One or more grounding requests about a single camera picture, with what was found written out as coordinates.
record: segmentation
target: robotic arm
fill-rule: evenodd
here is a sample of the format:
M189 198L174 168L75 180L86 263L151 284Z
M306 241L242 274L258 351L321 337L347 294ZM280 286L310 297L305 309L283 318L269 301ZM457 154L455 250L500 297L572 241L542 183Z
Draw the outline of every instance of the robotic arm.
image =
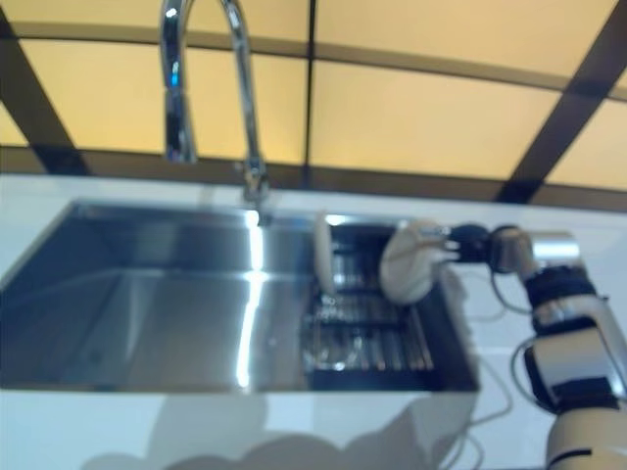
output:
M568 233L451 229L457 262L515 273L532 306L536 337L524 352L541 406L556 415L550 470L627 469L627 345L597 295Z

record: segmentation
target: cable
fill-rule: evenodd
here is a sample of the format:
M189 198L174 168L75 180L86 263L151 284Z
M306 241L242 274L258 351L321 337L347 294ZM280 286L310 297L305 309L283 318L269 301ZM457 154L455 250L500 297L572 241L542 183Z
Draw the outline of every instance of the cable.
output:
M506 298L501 293L499 286L497 285L496 273L493 270L490 271L490 284L492 285L492 289L494 290L495 296L497 296L497 299L499 299L499 302L501 303L501 305L505 307L507 310L513 311L514 313L518 313L519 315L531 314L531 310L529 310L528 308L523 308L521 306L512 305L506 300Z
M505 405L505 407L503 409L501 409L499 411L495 411L493 413L486 414L485 416L483 416L481 418L478 418L478 419L473 419L472 421L470 421L468 423L468 427L469 428L473 427L473 426L479 426L479 425L482 425L482 424L486 424L486 423L488 423L490 421L493 421L495 419L498 419L498 418L502 418L502 417L510 414L511 411L513 410L513 397L511 396L511 393L507 389L507 385L504 382L504 380L501 377L499 377L499 374L497 374L497 371L494 370L492 365L490 365L490 363L487 360L485 360L483 357L479 357L479 361L483 364L483 366L486 368L488 373L492 376L492 378L497 383L499 388L501 388L501 391L503 392L503 395L506 398L506 405Z
M509 358L509 373L511 374L511 379L513 380L513 384L516 387L516 389L518 390L518 392L529 402L535 404L536 406L544 409L545 411L553 414L553 411L546 406L545 404L543 404L541 401L539 401L538 399L536 399L534 396L532 396L529 392L527 392L524 387L522 386L522 383L520 382L520 378L518 377L518 373L516 372L516 360L518 359L518 356L520 355L520 353L522 352L522 350L530 347L533 344L534 338L529 338L525 341L523 341L522 343L520 343L516 349L514 350L513 354L511 355L511 357Z
M472 421L468 423L468 430L474 426L480 426L482 424L486 424L495 419L502 418L513 410L513 397L511 396L511 393L507 389L506 383L503 381L501 377L499 377L499 374L497 374L497 371L494 369L494 367L492 367L492 365L487 360L485 360L482 357L478 357L478 358L479 358L479 361L486 368L488 373L492 376L494 381L497 383L499 388L502 390L503 395L506 398L506 405L503 409L500 409L499 411L486 414L485 416L478 418L478 419L473 419ZM485 458L485 451L483 450L483 447L481 447L479 442L469 433L469 431L466 431L466 433L463 436L459 437L458 448L456 449L455 453L451 457L450 462L444 464L444 466L441 467L442 470L451 470L453 469L453 466L456 463L458 463L459 459L463 455L463 450L466 447L466 441L470 441L471 443L473 443L475 448L477 449L477 453L478 453L477 462L475 462L473 468L478 469L480 467L480 465L483 463L483 460Z
M486 276L482 276L481 274L477 274L476 272L465 272L459 275L459 279L463 279L466 277L474 277L475 279L480 279L485 282L487 285L490 285L490 280ZM501 318L506 316L507 308L504 306L492 315L467 315L466 319L468 321L476 321L479 323L491 323L493 321L499 321Z
M466 447L466 435L463 436L459 436L457 439L457 443L458 443L458 448L456 449L455 453L453 454L453 457L451 457L451 461L447 464L443 464L444 466L440 467L440 470L452 470L453 466L458 463L459 459L461 458L462 454L463 454L463 450Z
M481 446L481 444L479 443L479 441L477 441L477 438L475 438L474 436L472 436L471 434L467 434L466 435L466 439L468 441L470 441L470 443L474 446L474 448L477 450L477 461L474 462L474 465L472 466L472 468L474 470L479 470L481 468L481 465L483 464L483 460L486 457L486 452L483 449L483 447Z
M463 451L465 450L467 442L470 442L474 446L475 450L477 451L477 459L472 465L472 469L479 470L486 457L486 452L481 446L481 443L479 443L477 438L472 436L470 433L466 433L463 436L461 436L458 439L458 442L459 442L458 449L456 450L455 455L453 456L453 459L445 467L440 467L440 470L453 470L454 465L459 462L459 459L463 455Z

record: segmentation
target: stainless steel sink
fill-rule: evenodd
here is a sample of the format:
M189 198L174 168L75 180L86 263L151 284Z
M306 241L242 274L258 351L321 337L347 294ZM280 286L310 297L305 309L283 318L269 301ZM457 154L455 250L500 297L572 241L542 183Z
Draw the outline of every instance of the stainless steel sink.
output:
M314 278L314 217L258 227L256 215L70 205L2 281L1 386L476 389L455 276L437 269L409 308L378 291L398 221L334 218L329 299Z

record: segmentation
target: white cable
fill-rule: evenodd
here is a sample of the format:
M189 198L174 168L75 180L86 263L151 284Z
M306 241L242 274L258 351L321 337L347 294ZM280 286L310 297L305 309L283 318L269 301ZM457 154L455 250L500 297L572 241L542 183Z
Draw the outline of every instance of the white cable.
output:
M485 369L492 376L493 380L497 383L497 385L503 392L503 396L506 399L506 405L503 409L500 409L499 411L494 411L492 413L486 414L485 416L481 418L473 419L472 421L470 421L468 427L479 426L482 424L486 424L490 421L494 421L495 419L502 418L510 414L511 411L513 410L513 397L511 396L511 393L509 392L509 389L507 388L507 385L504 382L504 380L501 377L499 377L499 374L497 374L497 371L494 370L494 367L492 367L492 365L486 359L484 359L481 356L479 356L478 358L481 364L483 364Z
M529 310L528 308L523 308L521 306L510 304L506 300L506 298L501 293L501 290L499 289L499 285L497 284L497 276L495 271L490 271L490 284L492 285L494 295L497 296L497 299L499 299L499 302L503 307L505 307L509 311L518 313L519 315L531 315L531 310Z
M475 279L485 282L487 286L490 286L490 279L476 272L465 272L459 275L459 279L467 277L474 277ZM466 319L468 321L476 321L479 323L492 323L493 321L499 321L501 318L506 316L506 312L507 308L502 305L502 308L492 315L467 315Z

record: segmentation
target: faucet spout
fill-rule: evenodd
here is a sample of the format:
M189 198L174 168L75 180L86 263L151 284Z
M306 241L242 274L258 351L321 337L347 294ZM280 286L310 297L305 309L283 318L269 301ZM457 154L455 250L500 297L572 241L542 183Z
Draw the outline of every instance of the faucet spout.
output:
M197 160L184 61L187 20L192 4L193 0L164 0L161 10L161 59L166 85L166 159L171 162L195 163ZM244 198L258 204L267 195L268 181L257 131L248 31L237 0L220 0L220 4L230 28L246 131Z

